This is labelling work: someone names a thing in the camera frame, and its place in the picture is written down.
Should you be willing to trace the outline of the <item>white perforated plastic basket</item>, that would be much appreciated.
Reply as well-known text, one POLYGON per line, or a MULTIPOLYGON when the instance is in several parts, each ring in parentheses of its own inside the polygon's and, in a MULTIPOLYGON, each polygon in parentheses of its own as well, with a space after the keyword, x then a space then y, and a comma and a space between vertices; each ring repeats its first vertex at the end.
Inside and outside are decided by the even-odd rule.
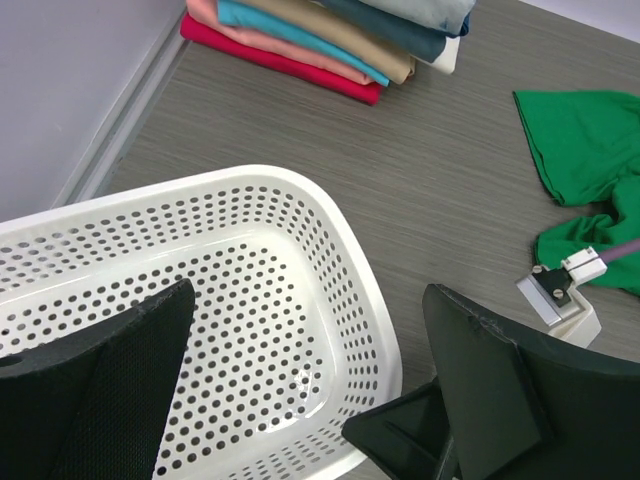
POLYGON ((375 276, 312 181, 249 165, 1 226, 1 352, 78 331, 182 279, 195 313, 154 475, 336 479, 344 422, 398 396, 375 276))

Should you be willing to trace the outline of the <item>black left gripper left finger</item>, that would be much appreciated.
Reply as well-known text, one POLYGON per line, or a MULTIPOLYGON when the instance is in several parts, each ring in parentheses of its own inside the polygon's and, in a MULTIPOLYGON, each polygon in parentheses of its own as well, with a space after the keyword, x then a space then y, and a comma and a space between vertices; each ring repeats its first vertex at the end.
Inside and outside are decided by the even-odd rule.
POLYGON ((193 320, 183 279, 1 360, 4 479, 150 479, 193 320))

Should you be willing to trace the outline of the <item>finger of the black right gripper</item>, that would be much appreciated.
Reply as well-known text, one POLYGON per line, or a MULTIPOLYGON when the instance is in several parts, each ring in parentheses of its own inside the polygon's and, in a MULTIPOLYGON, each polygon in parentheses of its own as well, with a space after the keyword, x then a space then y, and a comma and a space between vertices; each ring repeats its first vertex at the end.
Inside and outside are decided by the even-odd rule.
POLYGON ((342 436, 391 479, 458 479, 439 382, 349 418, 342 436))

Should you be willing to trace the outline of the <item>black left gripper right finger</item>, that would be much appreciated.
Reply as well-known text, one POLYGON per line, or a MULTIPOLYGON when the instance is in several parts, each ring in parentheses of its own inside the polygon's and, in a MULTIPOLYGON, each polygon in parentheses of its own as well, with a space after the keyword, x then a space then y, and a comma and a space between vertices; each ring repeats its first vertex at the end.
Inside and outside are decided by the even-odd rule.
POLYGON ((636 479, 639 366, 500 316, 444 285, 423 315, 465 479, 636 479))

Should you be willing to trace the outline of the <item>green t shirt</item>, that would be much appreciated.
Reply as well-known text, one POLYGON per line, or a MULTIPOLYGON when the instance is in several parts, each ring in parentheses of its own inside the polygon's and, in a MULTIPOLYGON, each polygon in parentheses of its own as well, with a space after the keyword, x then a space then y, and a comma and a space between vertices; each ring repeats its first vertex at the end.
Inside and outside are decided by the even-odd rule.
POLYGON ((540 233, 537 262, 556 268, 587 247, 598 252, 639 236, 639 99, 619 91, 513 94, 542 184, 562 207, 601 210, 540 233))

